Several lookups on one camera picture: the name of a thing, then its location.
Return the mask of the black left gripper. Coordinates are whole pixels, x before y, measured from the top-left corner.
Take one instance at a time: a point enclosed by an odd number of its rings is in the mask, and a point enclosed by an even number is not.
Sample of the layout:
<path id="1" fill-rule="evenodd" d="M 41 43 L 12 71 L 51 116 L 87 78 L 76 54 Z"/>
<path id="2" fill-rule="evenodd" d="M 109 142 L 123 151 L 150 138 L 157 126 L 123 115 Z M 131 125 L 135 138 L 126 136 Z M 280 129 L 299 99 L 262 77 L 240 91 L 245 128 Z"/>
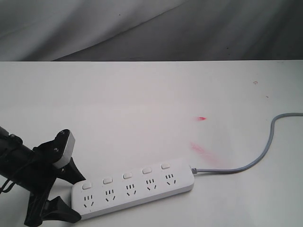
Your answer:
<path id="1" fill-rule="evenodd" d="M 71 184 L 86 180 L 76 167 L 73 158 L 62 168 L 57 169 L 53 140 L 33 148 L 34 157 L 26 167 L 30 191 L 25 225 L 41 225 L 43 221 L 55 220 L 78 222 L 81 215 L 69 207 L 60 196 L 49 200 L 49 194 L 57 178 Z"/>

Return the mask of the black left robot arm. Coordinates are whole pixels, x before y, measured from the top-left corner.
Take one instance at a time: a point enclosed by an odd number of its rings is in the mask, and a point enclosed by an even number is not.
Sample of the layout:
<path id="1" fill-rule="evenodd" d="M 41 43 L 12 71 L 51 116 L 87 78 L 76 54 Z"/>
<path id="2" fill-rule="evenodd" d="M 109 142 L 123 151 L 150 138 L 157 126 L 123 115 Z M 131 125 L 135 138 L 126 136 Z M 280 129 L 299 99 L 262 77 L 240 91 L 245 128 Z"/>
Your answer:
<path id="1" fill-rule="evenodd" d="M 7 193 L 17 184 L 30 192 L 26 226 L 38 227 L 48 220 L 80 221 L 80 214 L 61 197 L 48 199 L 56 179 L 71 184 L 85 180 L 72 158 L 74 144 L 72 132 L 64 129 L 53 140 L 29 149 L 20 137 L 1 128 L 0 174 L 7 180 L 0 191 Z"/>

